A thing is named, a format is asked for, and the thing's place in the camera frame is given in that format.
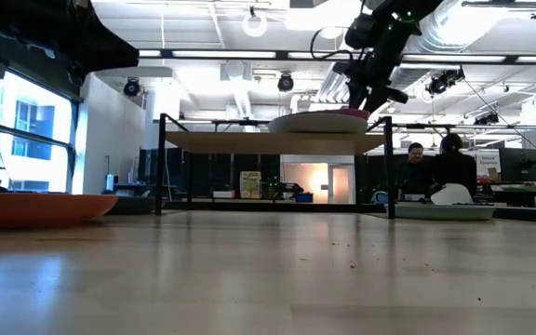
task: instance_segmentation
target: door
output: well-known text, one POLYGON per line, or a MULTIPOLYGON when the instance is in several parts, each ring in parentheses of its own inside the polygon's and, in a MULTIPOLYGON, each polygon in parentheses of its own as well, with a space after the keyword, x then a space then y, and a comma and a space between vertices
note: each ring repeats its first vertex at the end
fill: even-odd
POLYGON ((328 203, 355 203, 355 167, 328 165, 328 203))

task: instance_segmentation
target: security camera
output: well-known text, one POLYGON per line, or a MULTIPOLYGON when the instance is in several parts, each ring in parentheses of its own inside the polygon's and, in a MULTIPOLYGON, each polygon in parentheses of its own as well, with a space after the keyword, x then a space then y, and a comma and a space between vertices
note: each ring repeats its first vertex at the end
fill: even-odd
POLYGON ((289 92, 295 86, 293 78, 290 74, 280 74, 280 79, 278 79, 278 90, 281 92, 289 92))
POLYGON ((140 79, 128 78, 127 84, 123 87, 123 93, 128 97, 136 97, 140 93, 140 79))

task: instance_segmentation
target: shelf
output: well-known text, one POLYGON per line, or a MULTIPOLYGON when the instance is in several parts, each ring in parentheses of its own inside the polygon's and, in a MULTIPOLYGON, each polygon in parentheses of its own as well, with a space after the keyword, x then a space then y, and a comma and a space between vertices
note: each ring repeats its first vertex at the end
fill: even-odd
POLYGON ((194 154, 363 154, 383 135, 315 133, 168 132, 166 140, 194 154))

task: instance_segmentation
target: person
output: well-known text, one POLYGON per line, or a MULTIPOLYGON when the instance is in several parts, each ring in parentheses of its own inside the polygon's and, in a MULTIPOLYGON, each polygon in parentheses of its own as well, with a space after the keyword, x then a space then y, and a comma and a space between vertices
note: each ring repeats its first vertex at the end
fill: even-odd
POLYGON ((409 158, 396 175, 399 195, 420 194, 427 196, 433 184, 429 162, 423 157, 423 146, 414 142, 409 146, 409 158))
POLYGON ((432 161, 434 182, 439 185, 447 183, 460 184, 471 196, 476 193, 476 161, 473 157, 462 154, 461 137, 448 134, 440 143, 441 154, 432 161))

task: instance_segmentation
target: gray tray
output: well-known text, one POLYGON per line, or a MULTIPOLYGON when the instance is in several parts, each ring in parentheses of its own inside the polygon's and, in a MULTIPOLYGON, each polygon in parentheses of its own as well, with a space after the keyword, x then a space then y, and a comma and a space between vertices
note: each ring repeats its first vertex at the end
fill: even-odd
POLYGON ((432 204, 397 204, 396 217, 399 219, 440 220, 440 221, 487 221, 493 217, 495 207, 477 205, 439 206, 432 204))

